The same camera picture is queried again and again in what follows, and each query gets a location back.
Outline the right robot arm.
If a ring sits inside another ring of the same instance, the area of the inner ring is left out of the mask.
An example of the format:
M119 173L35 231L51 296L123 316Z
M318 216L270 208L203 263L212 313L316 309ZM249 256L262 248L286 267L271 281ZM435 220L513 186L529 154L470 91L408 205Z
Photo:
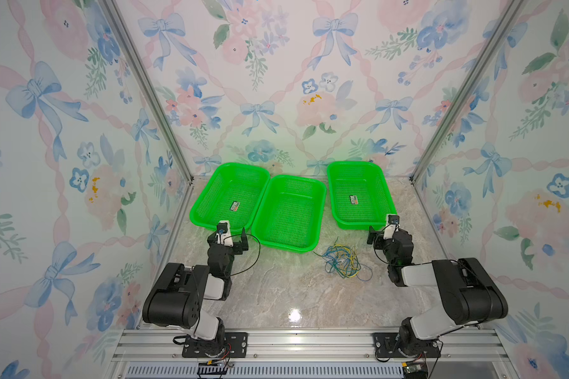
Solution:
M438 357L442 336L507 317L507 300L479 260L440 259L417 264L413 261L413 236L397 224L380 231L370 227L367 243L387 265L392 284L434 287L440 298L429 310L405 318L396 333L375 333L377 360Z

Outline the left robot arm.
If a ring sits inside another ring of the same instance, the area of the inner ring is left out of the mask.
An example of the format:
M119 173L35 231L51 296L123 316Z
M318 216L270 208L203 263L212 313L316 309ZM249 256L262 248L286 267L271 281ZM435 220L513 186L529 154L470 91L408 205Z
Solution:
M182 336L173 343L182 347L183 358L207 358L212 363L244 357L247 335L227 333L223 320L202 309L205 300L224 301L232 288L235 257L248 251L248 235L232 235L229 225L218 224L207 238L205 265L168 263L142 307L142 320L158 327L177 327Z

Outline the left green plastic basket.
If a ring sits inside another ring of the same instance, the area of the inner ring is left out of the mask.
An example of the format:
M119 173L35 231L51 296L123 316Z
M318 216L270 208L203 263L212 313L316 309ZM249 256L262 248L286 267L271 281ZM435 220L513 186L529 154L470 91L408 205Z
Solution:
M250 230L269 181L270 173L263 167L222 164L192 206L192 224L214 230L227 220L233 234ZM240 202L237 212L230 210L232 202Z

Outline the green plastic basket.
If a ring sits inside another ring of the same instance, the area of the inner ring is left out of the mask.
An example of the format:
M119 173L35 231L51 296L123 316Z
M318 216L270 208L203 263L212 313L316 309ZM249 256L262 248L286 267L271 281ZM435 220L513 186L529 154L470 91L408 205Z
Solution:
M387 225L387 215L396 214L395 203L381 167L363 161L338 161L327 167L331 211L344 230L378 230ZM350 197L358 197L352 205Z
M192 206L192 224L214 230L227 220L233 234L250 230L269 181L270 173L263 167L222 164ZM230 210L232 202L240 202L237 212Z
M313 178L273 177L251 226L264 246L297 254L319 244L327 186Z

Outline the right green plastic basket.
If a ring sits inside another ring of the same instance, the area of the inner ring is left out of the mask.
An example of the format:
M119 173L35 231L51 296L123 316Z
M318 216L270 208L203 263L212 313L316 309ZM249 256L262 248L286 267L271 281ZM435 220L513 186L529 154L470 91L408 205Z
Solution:
M387 225L387 215L396 214L395 203L381 167L363 161L338 161L327 167L331 211L344 230L378 230ZM350 197L358 197L352 205Z

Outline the middle green plastic basket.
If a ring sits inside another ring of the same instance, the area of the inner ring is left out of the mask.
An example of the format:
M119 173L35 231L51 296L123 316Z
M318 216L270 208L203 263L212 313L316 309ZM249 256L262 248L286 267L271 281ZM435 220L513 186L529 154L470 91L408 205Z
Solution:
M251 226L264 246L297 254L319 244L327 186L313 178L273 177Z

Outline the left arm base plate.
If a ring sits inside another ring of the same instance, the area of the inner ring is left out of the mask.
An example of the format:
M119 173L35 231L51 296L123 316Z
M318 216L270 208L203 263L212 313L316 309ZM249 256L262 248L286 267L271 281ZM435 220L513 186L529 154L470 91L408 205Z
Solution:
M247 333L218 333L213 340L193 339L186 336L183 340L183 358L245 358L248 350Z

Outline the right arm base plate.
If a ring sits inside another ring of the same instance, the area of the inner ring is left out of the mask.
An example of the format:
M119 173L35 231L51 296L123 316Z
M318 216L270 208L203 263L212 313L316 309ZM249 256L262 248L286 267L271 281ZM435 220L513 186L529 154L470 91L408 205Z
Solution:
M437 340L418 340L414 336L399 333L373 333L371 335L378 359L387 358L439 358L440 344Z

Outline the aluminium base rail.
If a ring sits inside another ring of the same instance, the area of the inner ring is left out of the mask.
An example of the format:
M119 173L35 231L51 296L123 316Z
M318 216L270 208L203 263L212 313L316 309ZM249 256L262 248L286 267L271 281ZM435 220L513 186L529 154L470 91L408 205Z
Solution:
M384 348L369 328L248 329L241 344L208 365L183 357L175 330L125 332L106 378L516 378L511 360L492 330L449 334L420 358L382 358Z

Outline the left aluminium corner post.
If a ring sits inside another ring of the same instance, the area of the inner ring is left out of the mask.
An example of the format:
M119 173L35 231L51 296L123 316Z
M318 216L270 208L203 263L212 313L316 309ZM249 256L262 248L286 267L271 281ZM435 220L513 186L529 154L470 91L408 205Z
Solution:
M175 162L177 163L180 172L183 174L185 183L191 185L194 181L194 177L184 159L183 152L175 138L172 128L170 127L166 114L159 103L159 99L153 88L153 83L151 82L150 76L145 69L141 56L139 55L138 49L128 31L117 2L112 0L100 0L98 3L107 18L107 22L114 30L115 38L123 49L123 53L129 62L131 72L134 74L142 95L145 96L145 99L150 106L150 110L157 121L159 129L164 134L168 147L172 150Z

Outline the aluminium corner post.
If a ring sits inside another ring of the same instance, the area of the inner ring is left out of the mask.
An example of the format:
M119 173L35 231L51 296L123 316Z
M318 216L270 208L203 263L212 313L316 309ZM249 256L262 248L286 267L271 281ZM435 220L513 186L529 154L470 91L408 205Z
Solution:
M421 156L419 163L409 177L410 182L415 186L420 177L428 170L431 158L436 154L442 140L447 136L450 127L455 122L462 108L472 92L477 88L486 67L495 57L496 51L504 43L505 38L514 26L515 20L518 18L519 12L525 6L526 1L514 0L505 3L504 11L500 18L496 21L493 28L493 34L487 39L486 44L480 50L480 54L476 58L476 62L471 67L466 79L460 86L457 96L455 96L452 106L444 115L442 123L436 129L436 133L428 143L428 146Z
M115 38L123 49L123 53L129 62L131 72L134 74L142 95L145 96L145 99L150 106L150 110L157 121L159 129L164 134L168 147L172 150L175 162L177 163L180 172L183 174L185 183L191 185L194 181L194 177L184 159L183 152L175 138L172 128L170 127L166 114L159 103L159 99L153 88L153 83L151 82L150 76L145 69L141 56L139 55L138 49L128 31L117 2L112 0L100 0L98 3L107 18L107 22L114 30Z

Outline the right aluminium corner post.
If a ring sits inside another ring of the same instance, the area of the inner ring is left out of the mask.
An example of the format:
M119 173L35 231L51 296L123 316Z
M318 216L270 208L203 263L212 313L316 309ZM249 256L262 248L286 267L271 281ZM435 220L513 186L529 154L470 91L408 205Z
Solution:
M431 158L436 154L442 140L447 136L450 127L455 122L462 108L472 92L477 88L486 67L495 57L496 51L504 43L505 38L514 26L515 20L518 18L519 12L525 6L526 1L514 0L505 3L504 11L500 18L496 21L493 28L493 34L487 39L486 44L480 50L480 54L476 58L476 62L471 67L466 79L460 86L457 96L455 96L452 106L444 115L442 123L436 129L436 133L428 143L428 146L421 156L419 163L409 177L410 182L415 186L420 177L428 170Z

